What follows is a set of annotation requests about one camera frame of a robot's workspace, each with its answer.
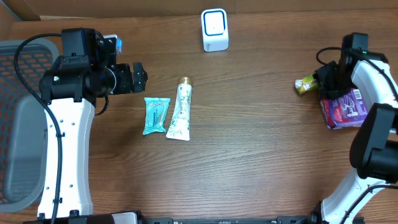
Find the wooden table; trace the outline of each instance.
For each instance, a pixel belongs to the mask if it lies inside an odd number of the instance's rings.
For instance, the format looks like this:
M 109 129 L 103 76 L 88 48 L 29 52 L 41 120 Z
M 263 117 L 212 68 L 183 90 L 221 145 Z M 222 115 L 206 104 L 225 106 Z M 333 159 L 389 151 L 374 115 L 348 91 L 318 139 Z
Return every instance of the wooden table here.
M 397 21 L 397 9 L 229 15 L 229 49 L 215 53 L 203 52 L 200 16 L 15 22 L 10 39 L 90 27 L 119 35 L 118 63 L 142 62 L 148 72 L 144 93 L 111 96 L 107 112 L 94 119 L 95 213 L 272 218 L 306 215 L 335 190 L 350 168 L 357 132 L 329 130 L 317 93 L 298 96 L 294 80 L 320 67 L 319 49 L 340 46 L 352 32 L 368 33 L 370 50 L 384 53 L 396 74 Z M 322 59 L 338 60 L 339 52 Z M 182 76 L 194 80 L 191 141 L 142 136 L 144 97 L 172 99 L 168 127 Z M 369 223 L 396 223 L 397 199 L 398 191 L 385 190 L 360 214 Z M 36 211 L 33 205 L 0 220 L 34 220 Z

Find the gray plastic basket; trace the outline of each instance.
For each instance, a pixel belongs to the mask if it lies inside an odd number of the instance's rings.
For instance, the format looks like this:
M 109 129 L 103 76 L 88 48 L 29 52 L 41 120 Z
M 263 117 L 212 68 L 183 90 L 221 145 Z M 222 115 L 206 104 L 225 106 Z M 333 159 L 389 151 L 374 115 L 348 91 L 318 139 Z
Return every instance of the gray plastic basket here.
M 14 54 L 22 41 L 0 42 L 0 212 L 17 212 L 40 200 L 45 180 L 44 109 L 14 71 Z M 34 40 L 22 50 L 18 64 L 36 92 L 57 57 L 57 47 L 47 39 Z

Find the cardboard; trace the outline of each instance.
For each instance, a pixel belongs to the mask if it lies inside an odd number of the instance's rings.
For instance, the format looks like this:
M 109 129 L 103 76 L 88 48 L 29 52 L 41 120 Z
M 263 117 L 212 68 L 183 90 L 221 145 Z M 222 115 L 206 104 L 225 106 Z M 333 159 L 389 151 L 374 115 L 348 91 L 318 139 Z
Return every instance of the cardboard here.
M 142 17 L 199 15 L 220 7 L 227 13 L 397 8 L 395 0 L 4 0 L 25 20 L 49 17 Z
M 71 19 L 95 19 L 95 18 L 72 17 L 72 16 L 40 16 L 41 21 L 57 21 L 57 20 L 71 20 Z
M 12 23 L 17 21 L 6 9 L 0 4 L 0 40 L 7 40 L 10 34 Z

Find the blue wrapper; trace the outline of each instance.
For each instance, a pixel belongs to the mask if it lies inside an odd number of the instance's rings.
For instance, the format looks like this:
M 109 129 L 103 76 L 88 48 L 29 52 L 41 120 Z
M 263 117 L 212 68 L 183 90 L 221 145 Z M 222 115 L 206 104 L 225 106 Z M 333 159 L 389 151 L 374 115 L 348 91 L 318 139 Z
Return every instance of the blue wrapper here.
M 147 115 L 145 117 L 145 128 L 143 135 L 154 132 L 165 133 L 163 124 L 169 108 L 170 98 L 145 97 Z

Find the purple snack box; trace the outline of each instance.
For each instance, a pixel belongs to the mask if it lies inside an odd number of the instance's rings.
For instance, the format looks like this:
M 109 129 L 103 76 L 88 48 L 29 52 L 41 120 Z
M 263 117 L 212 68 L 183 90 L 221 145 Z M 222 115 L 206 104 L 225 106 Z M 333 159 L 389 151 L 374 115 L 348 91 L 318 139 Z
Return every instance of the purple snack box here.
M 355 89 L 337 100 L 320 98 L 320 104 L 330 129 L 361 126 L 368 115 L 361 92 Z

